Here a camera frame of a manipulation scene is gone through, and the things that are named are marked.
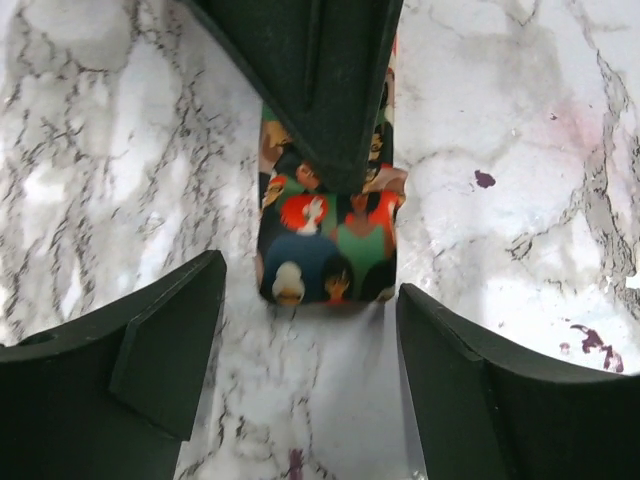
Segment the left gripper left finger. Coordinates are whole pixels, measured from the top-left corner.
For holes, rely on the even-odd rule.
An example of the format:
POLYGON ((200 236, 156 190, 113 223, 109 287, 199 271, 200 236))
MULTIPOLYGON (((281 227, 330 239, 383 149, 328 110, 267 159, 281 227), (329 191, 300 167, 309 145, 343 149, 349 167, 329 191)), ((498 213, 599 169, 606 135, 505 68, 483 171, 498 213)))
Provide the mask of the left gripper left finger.
POLYGON ((1 351, 5 479, 170 479, 192 435, 227 267, 206 251, 1 351))

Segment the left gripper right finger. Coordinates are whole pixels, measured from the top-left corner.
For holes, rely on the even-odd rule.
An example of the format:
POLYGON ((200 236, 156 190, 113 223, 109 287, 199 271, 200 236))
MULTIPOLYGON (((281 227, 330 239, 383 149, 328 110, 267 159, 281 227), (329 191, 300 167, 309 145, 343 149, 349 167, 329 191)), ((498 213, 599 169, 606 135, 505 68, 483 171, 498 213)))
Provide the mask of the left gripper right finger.
POLYGON ((430 479, 635 479, 639 380, 558 360, 412 284, 396 302, 405 445, 430 479))

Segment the colourful patterned necktie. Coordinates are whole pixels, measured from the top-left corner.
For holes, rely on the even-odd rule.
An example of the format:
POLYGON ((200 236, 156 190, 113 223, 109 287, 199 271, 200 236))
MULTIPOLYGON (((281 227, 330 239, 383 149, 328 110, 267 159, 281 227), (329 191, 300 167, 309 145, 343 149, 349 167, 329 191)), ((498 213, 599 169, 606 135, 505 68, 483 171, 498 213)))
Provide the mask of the colourful patterned necktie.
POLYGON ((386 71, 362 189, 329 191, 269 109, 261 118, 261 296, 283 306, 385 302, 395 294, 395 222, 407 173, 394 164, 395 66, 386 71))

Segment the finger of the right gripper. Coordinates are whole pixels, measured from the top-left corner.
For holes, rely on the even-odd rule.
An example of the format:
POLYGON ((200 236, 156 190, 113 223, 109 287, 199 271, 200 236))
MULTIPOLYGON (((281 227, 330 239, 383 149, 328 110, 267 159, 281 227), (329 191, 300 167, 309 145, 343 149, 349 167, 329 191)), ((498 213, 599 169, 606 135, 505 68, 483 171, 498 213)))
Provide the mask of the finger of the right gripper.
POLYGON ((186 6, 328 189, 359 190, 402 2, 208 0, 186 6))

